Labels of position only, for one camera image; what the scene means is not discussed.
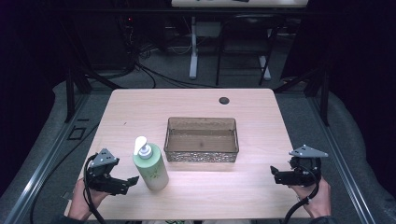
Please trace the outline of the person's left hand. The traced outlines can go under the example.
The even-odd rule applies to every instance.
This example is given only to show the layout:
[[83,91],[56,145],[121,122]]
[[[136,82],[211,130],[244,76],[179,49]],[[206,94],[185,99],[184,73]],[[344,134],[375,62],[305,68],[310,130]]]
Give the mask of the person's left hand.
[[[84,181],[79,179],[75,185],[73,191],[72,202],[70,205],[70,209],[68,212],[68,217],[78,220],[78,221],[86,221],[89,216],[92,214],[90,207],[86,203],[84,199]],[[96,191],[94,189],[90,190],[90,194],[92,196],[92,202],[95,208],[97,208],[102,200],[108,196],[108,193],[102,191]]]

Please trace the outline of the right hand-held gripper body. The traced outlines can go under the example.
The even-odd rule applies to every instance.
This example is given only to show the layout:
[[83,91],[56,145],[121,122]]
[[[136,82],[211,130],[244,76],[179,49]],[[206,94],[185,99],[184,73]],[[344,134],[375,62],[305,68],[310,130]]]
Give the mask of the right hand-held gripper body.
[[326,152],[303,145],[289,152],[290,171],[279,171],[274,175],[277,184],[308,187],[321,179],[321,159],[327,158]]

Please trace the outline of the clear brown plastic tray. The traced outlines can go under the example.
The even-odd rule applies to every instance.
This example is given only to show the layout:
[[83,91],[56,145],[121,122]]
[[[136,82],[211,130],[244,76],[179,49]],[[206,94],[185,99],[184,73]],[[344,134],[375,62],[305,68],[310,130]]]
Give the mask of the clear brown plastic tray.
[[168,161],[235,162],[239,152],[236,120],[169,118],[163,150]]

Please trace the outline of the green pump bottle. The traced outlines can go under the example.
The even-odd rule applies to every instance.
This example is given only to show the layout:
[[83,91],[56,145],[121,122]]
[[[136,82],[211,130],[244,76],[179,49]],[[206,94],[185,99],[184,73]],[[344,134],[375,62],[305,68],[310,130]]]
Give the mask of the green pump bottle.
[[138,136],[134,142],[134,164],[147,187],[161,190],[166,187],[169,176],[160,149],[148,142],[145,136]]

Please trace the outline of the white background desk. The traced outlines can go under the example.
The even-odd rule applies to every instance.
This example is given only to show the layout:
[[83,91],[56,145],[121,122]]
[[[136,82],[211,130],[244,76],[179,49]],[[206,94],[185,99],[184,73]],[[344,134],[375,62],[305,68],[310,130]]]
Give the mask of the white background desk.
[[171,0],[173,7],[306,7],[309,0]]

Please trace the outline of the black metal stand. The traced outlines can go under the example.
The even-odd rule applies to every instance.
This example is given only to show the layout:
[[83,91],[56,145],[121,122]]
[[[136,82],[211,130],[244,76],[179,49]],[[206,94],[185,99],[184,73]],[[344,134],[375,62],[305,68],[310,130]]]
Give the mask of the black metal stand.
[[78,88],[83,94],[90,94],[92,91],[92,85],[89,83],[87,76],[99,81],[111,90],[120,89],[120,85],[113,83],[112,81],[100,76],[92,69],[85,67],[77,67],[69,69],[65,75],[65,86],[66,86],[66,102],[67,102],[67,114],[65,123],[69,122],[75,115],[76,102],[75,102],[75,87]]
[[323,123],[328,126],[329,79],[330,76],[327,72],[327,68],[321,66],[302,76],[293,78],[282,86],[274,89],[274,92],[281,93],[307,80],[307,84],[304,88],[304,95],[306,97],[316,97],[318,92],[320,92],[319,116]]

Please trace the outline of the white desk leg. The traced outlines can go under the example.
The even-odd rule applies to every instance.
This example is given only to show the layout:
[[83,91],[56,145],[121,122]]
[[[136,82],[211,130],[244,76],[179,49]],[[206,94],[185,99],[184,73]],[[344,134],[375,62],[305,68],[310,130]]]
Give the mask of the white desk leg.
[[259,63],[261,66],[261,80],[260,84],[264,81],[268,81],[271,79],[271,74],[268,70],[269,60],[271,59],[271,51],[270,46],[268,45],[268,41],[270,40],[271,30],[266,30],[264,32],[264,40],[262,41],[260,54],[259,54]]
[[197,78],[198,67],[198,52],[197,52],[197,37],[196,37],[196,20],[191,18],[191,63],[190,63],[190,79]]

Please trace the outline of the metal floor rail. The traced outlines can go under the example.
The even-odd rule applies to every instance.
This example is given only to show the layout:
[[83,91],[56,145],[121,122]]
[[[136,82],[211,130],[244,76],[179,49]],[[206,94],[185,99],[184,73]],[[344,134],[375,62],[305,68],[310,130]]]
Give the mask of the metal floor rail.
[[320,129],[327,139],[327,142],[330,146],[330,152],[332,153],[332,160],[339,175],[341,176],[342,182],[346,188],[346,192],[350,198],[350,201],[354,205],[361,224],[376,224],[367,202],[364,200],[361,190],[358,187],[358,184],[356,183],[352,173],[350,172],[341,149],[332,134],[331,128],[324,123],[319,114],[319,105],[317,101],[308,97],[307,102],[314,113],[314,117],[316,118]]
[[82,95],[76,114],[64,122],[64,102],[58,100],[16,179],[0,198],[0,224],[49,224],[62,214],[95,134],[101,108]]

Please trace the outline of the black chair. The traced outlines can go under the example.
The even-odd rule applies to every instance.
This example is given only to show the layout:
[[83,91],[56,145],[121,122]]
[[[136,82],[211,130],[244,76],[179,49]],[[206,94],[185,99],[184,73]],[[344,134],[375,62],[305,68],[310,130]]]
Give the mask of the black chair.
[[270,46],[271,56],[279,30],[286,19],[275,14],[239,14],[222,22],[219,31],[219,46],[217,48],[216,84],[219,85],[220,70],[223,55],[241,57],[255,55],[258,59],[257,68],[261,70],[259,54],[264,40],[264,32],[271,30]]

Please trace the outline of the person's right hand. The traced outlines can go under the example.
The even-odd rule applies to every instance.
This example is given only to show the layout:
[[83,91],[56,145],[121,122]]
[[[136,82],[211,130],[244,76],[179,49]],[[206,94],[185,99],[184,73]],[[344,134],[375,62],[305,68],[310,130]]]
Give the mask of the person's right hand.
[[[290,186],[290,188],[295,191],[301,200],[309,196],[315,189],[314,186]],[[331,187],[324,178],[321,178],[318,183],[318,193],[304,205],[304,209],[312,218],[328,217],[332,214]]]

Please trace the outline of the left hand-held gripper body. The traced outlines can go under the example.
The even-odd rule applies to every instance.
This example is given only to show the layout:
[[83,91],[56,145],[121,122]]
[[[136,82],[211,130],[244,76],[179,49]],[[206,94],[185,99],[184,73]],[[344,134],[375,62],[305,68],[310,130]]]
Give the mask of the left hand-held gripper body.
[[88,187],[111,195],[125,195],[131,187],[131,182],[112,177],[110,174],[119,161],[107,148],[89,157],[83,173]]

